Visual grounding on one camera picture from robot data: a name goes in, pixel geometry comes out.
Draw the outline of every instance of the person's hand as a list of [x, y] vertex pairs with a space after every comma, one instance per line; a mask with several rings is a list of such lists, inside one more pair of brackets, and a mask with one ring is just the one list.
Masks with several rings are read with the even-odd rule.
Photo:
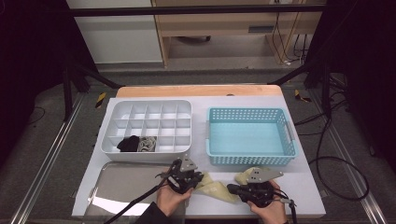
[[[274, 181], [269, 181], [274, 189], [280, 189], [279, 185]], [[280, 197], [274, 195], [274, 200], [280, 200]], [[283, 224], [288, 221], [286, 218], [285, 204], [279, 201], [273, 201], [268, 206], [260, 208], [253, 202], [248, 201], [250, 210], [262, 218], [265, 224]]]
[[192, 191], [193, 188], [187, 190], [184, 194], [179, 194], [174, 192], [169, 185], [165, 185], [157, 191], [157, 206], [167, 217], [170, 217], [180, 203], [190, 198]]

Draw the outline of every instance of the black cloth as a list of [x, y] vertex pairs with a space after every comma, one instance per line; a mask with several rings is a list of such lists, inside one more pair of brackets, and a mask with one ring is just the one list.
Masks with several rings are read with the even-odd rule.
[[139, 147], [139, 137], [132, 135], [129, 138], [124, 138], [118, 145], [117, 148], [121, 152], [136, 152]]
[[172, 224], [156, 203], [151, 203], [135, 224]]

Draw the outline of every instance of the white table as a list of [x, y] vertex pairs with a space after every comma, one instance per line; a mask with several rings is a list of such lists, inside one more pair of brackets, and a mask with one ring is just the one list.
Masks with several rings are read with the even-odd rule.
[[[198, 171], [209, 172], [210, 176], [214, 181], [221, 181], [224, 184], [235, 183], [233, 177], [238, 172], [245, 171], [248, 167], [246, 166], [213, 166], [210, 164], [209, 158], [205, 152], [205, 123], [206, 123], [206, 110], [210, 106], [256, 106], [256, 107], [276, 107], [283, 108], [288, 111], [286, 116], [292, 122], [288, 107], [286, 105], [283, 94], [278, 87], [274, 86], [253, 86], [258, 89], [259, 93], [251, 93], [248, 96], [224, 96], [224, 92], [234, 93], [238, 91], [238, 87], [228, 86], [227, 88], [217, 87], [215, 94], [220, 96], [202, 96], [208, 95], [210, 92], [205, 91], [205, 87], [202, 91], [193, 89], [191, 95], [201, 96], [176, 96], [172, 97], [169, 94], [173, 94], [165, 89], [159, 90], [157, 93], [162, 95], [161, 100], [188, 100], [192, 105], [192, 140], [191, 149], [189, 155], [191, 159], [198, 165]], [[176, 88], [176, 95], [180, 95], [180, 87]], [[250, 94], [252, 88], [247, 88], [247, 94]], [[120, 90], [117, 98], [111, 99], [108, 104], [107, 110], [114, 106], [119, 101], [125, 100], [159, 100], [159, 97], [132, 97], [125, 98], [125, 90]], [[297, 204], [296, 211], [298, 218], [319, 218], [326, 214], [323, 202], [319, 196], [317, 186], [308, 167], [304, 151], [302, 149], [298, 135], [296, 134], [294, 126], [292, 131], [297, 140], [297, 146], [299, 148], [299, 156], [292, 160], [285, 167], [269, 167], [272, 170], [278, 170], [284, 173], [284, 175], [276, 180], [279, 186], [284, 190], [291, 199]], [[101, 168], [110, 161], [110, 159], [101, 151], [101, 143], [97, 143], [92, 153], [90, 163], [87, 167], [86, 173], [81, 181], [78, 195], [76, 198], [75, 206], [73, 208], [73, 217], [82, 217], [88, 205], [88, 197], [91, 189], [94, 187], [96, 180], [99, 176]], [[287, 214], [290, 215], [290, 209], [286, 206]], [[226, 203], [209, 196], [193, 193], [190, 198], [189, 206], [186, 210], [186, 218], [244, 218], [244, 217], [255, 217], [256, 215], [250, 212], [247, 204], [238, 203]]]

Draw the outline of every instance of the black sleeve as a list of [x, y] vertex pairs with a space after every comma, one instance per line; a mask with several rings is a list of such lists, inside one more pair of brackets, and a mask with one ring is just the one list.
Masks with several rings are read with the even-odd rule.
[[148, 209], [140, 216], [135, 224], [171, 224], [171, 220], [156, 203], [151, 203]]

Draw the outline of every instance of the blue plastic basket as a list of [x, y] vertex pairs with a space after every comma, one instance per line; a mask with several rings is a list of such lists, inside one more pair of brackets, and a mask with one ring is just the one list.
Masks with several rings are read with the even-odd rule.
[[211, 107], [206, 153], [213, 165], [287, 165], [298, 155], [280, 108]]

